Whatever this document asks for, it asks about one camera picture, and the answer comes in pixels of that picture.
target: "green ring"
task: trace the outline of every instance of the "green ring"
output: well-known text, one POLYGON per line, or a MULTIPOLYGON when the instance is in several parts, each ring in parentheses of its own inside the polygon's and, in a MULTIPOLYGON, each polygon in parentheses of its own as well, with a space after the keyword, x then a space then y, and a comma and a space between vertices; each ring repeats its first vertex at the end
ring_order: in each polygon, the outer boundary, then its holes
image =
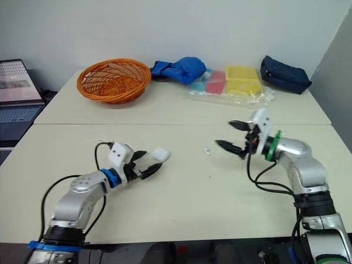
POLYGON ((275 138, 274 138, 273 142, 271 143, 268 155, 266 155, 266 158, 265 158, 267 161, 271 161, 271 159, 274 155, 274 152, 276 150, 276 147, 279 144, 280 138, 281 138, 281 130, 277 131, 275 138))

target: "laptop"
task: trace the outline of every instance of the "laptop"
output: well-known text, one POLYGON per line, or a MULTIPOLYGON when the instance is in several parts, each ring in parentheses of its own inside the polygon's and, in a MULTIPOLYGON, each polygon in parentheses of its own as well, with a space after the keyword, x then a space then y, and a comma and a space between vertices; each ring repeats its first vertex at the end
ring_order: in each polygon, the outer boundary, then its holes
POLYGON ((0 60, 0 147, 14 147, 44 107, 22 60, 0 60))

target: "navy blue pouch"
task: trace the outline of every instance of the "navy blue pouch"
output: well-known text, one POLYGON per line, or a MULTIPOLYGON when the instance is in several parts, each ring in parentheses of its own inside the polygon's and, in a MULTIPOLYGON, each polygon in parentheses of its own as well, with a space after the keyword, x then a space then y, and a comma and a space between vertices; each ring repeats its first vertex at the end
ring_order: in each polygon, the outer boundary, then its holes
POLYGON ((263 59, 260 73, 264 81, 296 94, 303 93, 312 84, 303 69, 283 64, 269 56, 263 59))

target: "gray wall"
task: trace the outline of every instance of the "gray wall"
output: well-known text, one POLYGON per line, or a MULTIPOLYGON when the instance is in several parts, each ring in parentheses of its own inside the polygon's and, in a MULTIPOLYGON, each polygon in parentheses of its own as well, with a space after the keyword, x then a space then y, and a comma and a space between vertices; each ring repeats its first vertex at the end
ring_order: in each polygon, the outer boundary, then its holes
POLYGON ((310 91, 352 152, 352 8, 312 76, 310 91))

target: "yellow container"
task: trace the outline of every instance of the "yellow container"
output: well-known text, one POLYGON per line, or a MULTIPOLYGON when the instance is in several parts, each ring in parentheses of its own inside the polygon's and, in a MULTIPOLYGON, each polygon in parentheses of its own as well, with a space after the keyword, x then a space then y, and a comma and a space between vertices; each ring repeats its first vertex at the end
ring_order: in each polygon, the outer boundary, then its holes
POLYGON ((226 66, 226 93, 257 95, 263 91, 255 68, 226 66))

